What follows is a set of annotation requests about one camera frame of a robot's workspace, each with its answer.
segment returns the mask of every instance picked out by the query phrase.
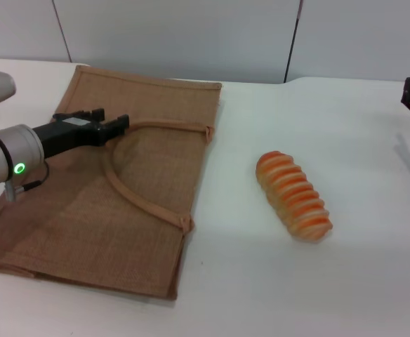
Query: bag handle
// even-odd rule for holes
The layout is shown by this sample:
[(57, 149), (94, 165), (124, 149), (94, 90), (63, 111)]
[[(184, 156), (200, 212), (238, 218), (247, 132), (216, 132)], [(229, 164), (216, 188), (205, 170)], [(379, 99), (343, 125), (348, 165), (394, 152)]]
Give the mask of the bag handle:
[[(191, 132), (202, 132), (205, 133), (206, 143), (209, 144), (214, 134), (214, 127), (206, 126), (198, 123), (188, 123), (186, 121), (176, 121), (169, 119), (145, 119), (142, 121), (134, 121), (128, 131), (135, 131), (139, 128), (170, 128), (173, 130), (182, 130), (182, 131), (191, 131)], [(142, 209), (143, 211), (156, 216), (162, 220), (165, 220), (167, 223), (170, 223), (176, 227), (179, 227), (183, 234), (189, 233), (194, 228), (194, 221), (189, 213), (175, 213), (160, 205), (150, 202), (135, 192), (131, 191), (127, 186), (125, 186), (114, 170), (112, 164), (112, 155), (123, 138), (118, 139), (117, 141), (109, 141), (107, 147), (110, 148), (109, 151), (104, 151), (102, 156), (102, 164), (105, 171), (105, 176), (112, 185), (112, 187), (125, 199), (131, 202), (133, 205)]]

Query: white table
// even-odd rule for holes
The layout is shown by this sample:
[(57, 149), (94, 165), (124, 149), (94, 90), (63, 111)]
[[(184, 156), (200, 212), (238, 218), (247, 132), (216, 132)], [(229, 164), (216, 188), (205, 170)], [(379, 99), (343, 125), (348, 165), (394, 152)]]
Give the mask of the white table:
[[(74, 65), (0, 60), (0, 128), (47, 121)], [(410, 112), (402, 83), (224, 83), (174, 303), (0, 275), (0, 337), (410, 337)], [(295, 242), (255, 179), (294, 156), (334, 224)]]

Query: jute bag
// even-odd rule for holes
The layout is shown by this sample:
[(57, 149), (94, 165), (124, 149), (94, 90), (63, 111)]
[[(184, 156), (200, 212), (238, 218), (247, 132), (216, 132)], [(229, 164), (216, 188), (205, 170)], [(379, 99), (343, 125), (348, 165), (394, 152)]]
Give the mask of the jute bag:
[(220, 88), (78, 66), (56, 112), (103, 107), (130, 130), (50, 158), (16, 203), (1, 196), (0, 272), (176, 298)]

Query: orange ridged object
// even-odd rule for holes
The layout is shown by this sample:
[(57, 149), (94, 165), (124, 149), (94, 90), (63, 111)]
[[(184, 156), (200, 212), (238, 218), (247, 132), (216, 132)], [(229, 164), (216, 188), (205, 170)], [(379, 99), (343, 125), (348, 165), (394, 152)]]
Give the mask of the orange ridged object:
[(293, 157), (278, 151), (264, 154), (256, 164), (256, 178), (293, 237), (316, 242), (333, 228), (319, 193)]

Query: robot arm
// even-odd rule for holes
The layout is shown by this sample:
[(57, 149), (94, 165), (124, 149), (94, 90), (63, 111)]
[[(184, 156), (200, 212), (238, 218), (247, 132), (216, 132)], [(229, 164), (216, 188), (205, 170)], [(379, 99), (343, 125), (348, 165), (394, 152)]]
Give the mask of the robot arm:
[[(15, 92), (13, 78), (0, 72), (0, 102)], [(7, 200), (14, 201), (16, 193), (40, 185), (29, 184), (27, 189), (15, 187), (12, 182), (14, 175), (31, 171), (45, 158), (75, 147), (103, 146), (108, 140), (123, 135), (129, 127), (126, 114), (101, 124), (105, 120), (104, 109), (55, 114), (53, 118), (53, 122), (36, 128), (21, 124), (0, 130), (0, 183), (6, 183)]]

